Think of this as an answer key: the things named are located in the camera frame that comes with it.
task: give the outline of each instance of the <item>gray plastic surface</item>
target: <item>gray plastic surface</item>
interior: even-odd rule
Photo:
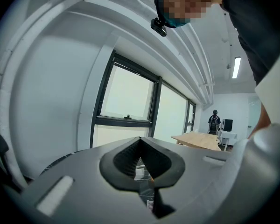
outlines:
[[[277,125],[238,142],[231,153],[147,139],[176,152],[186,165],[175,186],[160,189],[163,202],[176,209],[164,218],[157,219],[147,210],[137,193],[114,189],[99,172],[102,155],[132,139],[68,157],[34,181],[22,197],[35,205],[60,177],[69,175],[75,182],[52,217],[60,223],[224,224],[240,223],[253,215],[280,182]]]

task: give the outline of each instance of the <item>wooden table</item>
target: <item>wooden table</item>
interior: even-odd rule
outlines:
[[[218,147],[218,136],[207,133],[184,133],[181,136],[171,136],[177,140],[177,143],[183,144],[189,147],[205,148],[215,151],[221,151]]]

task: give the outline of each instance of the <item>ceiling light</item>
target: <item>ceiling light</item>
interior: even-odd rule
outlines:
[[[239,65],[240,64],[241,64],[241,58],[240,57],[236,57],[235,61],[234,61],[234,70],[233,70],[232,79],[238,77],[238,70],[239,70]]]

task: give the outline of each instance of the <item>window frame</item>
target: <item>window frame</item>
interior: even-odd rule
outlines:
[[[193,131],[194,121],[195,121],[195,113],[196,113],[196,104],[193,103],[193,101],[190,100],[190,99],[187,99],[187,100],[188,100],[188,108],[187,108],[187,116],[186,116],[185,128],[183,130],[184,133],[187,132],[187,128],[190,125],[192,126],[191,127],[191,132]],[[190,105],[193,106],[193,119],[192,119],[192,122],[189,122]]]
[[[101,110],[103,101],[105,98],[106,88],[110,79],[111,71],[114,66],[125,69],[129,72],[137,74],[151,82],[154,82],[153,94],[150,103],[150,110],[148,115],[148,120],[135,120],[135,119],[122,119],[116,117],[104,117],[101,116]],[[154,73],[148,71],[137,63],[119,55],[114,50],[110,56],[108,64],[106,66],[103,78],[98,90],[98,95],[93,111],[92,122],[91,122],[91,136],[90,136],[90,148],[93,144],[93,133],[95,125],[105,125],[105,126],[120,126],[120,127],[147,127],[148,136],[154,136],[154,130],[156,125],[156,119],[159,110],[160,96],[161,96],[161,86],[162,77],[155,75]]]

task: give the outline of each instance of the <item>white plastic part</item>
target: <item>white plastic part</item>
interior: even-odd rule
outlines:
[[[269,73],[255,88],[271,123],[280,124],[280,56]]]
[[[70,176],[62,177],[50,190],[50,192],[40,201],[36,209],[46,216],[52,216],[65,195],[73,185],[74,179]]]
[[[3,53],[2,59],[0,61],[0,86],[2,82],[2,74],[4,74],[5,68],[7,66],[7,63],[18,45],[21,38],[24,36],[24,34],[33,26],[33,24],[47,11],[52,9],[54,6],[59,4],[64,0],[50,0],[44,5],[42,5],[39,9],[37,9],[34,13],[32,13],[20,26],[20,28],[17,30],[17,32],[14,34],[12,39],[9,41],[7,47],[5,48],[5,51]]]

